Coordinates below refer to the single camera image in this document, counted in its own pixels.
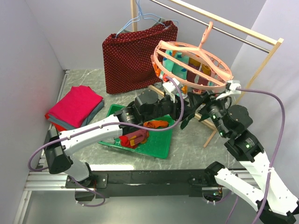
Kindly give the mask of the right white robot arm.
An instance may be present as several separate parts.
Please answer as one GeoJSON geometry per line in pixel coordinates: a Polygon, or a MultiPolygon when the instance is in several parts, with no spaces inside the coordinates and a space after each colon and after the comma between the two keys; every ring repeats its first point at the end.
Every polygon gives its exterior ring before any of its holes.
{"type": "Polygon", "coordinates": [[[205,169],[205,181],[210,186],[221,185],[246,201],[257,212],[264,224],[293,224],[299,213],[299,200],[292,194],[271,166],[268,156],[248,127],[253,123],[246,107],[231,105],[226,108],[229,97],[217,99],[215,93],[188,93],[192,113],[201,114],[201,121],[210,118],[220,136],[227,139],[224,146],[246,168],[258,188],[234,175],[219,162],[205,169]]]}

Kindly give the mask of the maroon yellow striped sock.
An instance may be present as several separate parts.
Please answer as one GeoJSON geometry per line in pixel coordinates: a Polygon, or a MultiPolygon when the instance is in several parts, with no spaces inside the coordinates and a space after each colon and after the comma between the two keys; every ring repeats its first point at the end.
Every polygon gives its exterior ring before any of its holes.
{"type": "Polygon", "coordinates": [[[149,132],[147,130],[139,129],[133,133],[126,135],[128,142],[131,147],[135,147],[138,144],[144,144],[149,137],[149,132]]]}

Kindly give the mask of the pink round clip hanger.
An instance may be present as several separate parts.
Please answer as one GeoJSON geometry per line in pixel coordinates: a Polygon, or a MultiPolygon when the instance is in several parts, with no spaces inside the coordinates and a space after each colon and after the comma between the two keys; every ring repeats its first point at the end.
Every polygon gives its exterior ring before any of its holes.
{"type": "Polygon", "coordinates": [[[230,68],[202,48],[212,28],[213,22],[209,22],[199,46],[160,41],[150,56],[156,76],[164,83],[169,81],[167,76],[177,79],[184,94],[224,90],[226,82],[233,79],[230,68]]]}

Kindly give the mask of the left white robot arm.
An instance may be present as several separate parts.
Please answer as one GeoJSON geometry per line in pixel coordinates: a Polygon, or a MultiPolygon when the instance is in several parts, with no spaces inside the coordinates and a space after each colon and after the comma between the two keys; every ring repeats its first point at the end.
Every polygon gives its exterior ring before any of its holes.
{"type": "Polygon", "coordinates": [[[184,109],[181,92],[168,93],[159,99],[155,91],[148,90],[137,96],[130,106],[98,122],[61,132],[52,128],[47,133],[48,142],[44,146],[47,169],[54,175],[66,173],[82,187],[87,188],[93,183],[90,166],[75,159],[74,153],[102,140],[119,138],[138,130],[151,131],[151,128],[143,125],[144,122],[156,120],[164,115],[170,115],[175,123],[155,131],[167,131],[182,120],[184,109]]]}

